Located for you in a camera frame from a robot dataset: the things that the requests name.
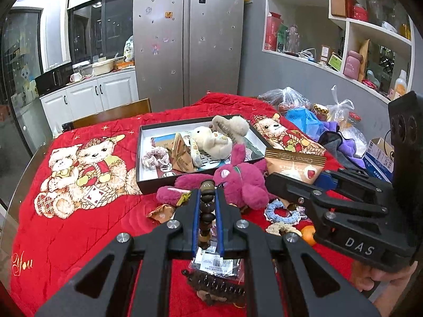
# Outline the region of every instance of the white mug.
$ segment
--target white mug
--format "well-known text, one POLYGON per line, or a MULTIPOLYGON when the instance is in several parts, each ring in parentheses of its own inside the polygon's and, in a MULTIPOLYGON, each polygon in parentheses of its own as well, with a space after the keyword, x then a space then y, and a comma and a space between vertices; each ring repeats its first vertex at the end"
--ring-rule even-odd
POLYGON ((78 82, 82 80, 81 73, 75 73, 71 75, 71 82, 78 82))

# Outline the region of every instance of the blue scrunchie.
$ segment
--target blue scrunchie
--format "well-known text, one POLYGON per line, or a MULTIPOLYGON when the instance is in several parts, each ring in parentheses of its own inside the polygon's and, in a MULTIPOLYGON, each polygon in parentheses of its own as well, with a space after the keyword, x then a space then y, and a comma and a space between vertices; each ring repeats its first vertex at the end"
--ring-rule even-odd
POLYGON ((297 224, 300 221, 301 216, 297 210, 291 211, 291 214, 288 217, 281 217, 280 215, 274 213, 274 210, 277 208, 286 209, 285 205, 279 199, 272 201, 264 210, 264 216, 272 223, 282 222, 285 224, 297 224))

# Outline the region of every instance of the magenta plush rabbit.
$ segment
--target magenta plush rabbit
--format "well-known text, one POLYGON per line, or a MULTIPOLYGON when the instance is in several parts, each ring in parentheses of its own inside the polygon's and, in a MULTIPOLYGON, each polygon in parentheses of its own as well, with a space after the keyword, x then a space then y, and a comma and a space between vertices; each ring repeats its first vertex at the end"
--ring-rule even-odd
POLYGON ((214 180, 216 186, 223 186, 228 204, 263 209, 269 200, 275 199, 275 196, 267 191, 264 184, 263 174, 266 171, 266 161, 263 159, 250 164, 244 160, 245 145, 236 144, 232 148, 230 164, 219 167, 213 176, 200 173, 182 175, 176 179, 175 187, 159 188, 157 200, 162 204, 176 206, 182 193, 200 188, 200 184, 205 180, 214 180))

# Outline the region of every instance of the hand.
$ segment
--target hand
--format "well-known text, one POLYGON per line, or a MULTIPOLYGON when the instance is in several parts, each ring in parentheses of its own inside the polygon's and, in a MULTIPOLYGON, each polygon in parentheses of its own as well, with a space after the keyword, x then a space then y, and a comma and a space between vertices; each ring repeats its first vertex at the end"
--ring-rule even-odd
POLYGON ((360 292, 363 290, 370 291, 375 281, 389 282, 386 290, 374 302, 382 317, 388 317, 402 292, 405 290, 416 267, 417 262, 414 262, 413 265, 401 269, 397 273, 386 273, 361 262, 354 261, 350 282, 360 292))

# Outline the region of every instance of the microwave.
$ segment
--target microwave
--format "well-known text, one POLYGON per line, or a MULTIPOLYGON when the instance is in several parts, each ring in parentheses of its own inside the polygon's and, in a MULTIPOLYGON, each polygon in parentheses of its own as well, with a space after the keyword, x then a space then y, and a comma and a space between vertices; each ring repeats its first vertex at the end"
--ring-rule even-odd
POLYGON ((69 83, 73 74, 72 63, 65 63, 35 78, 40 97, 55 92, 69 83))

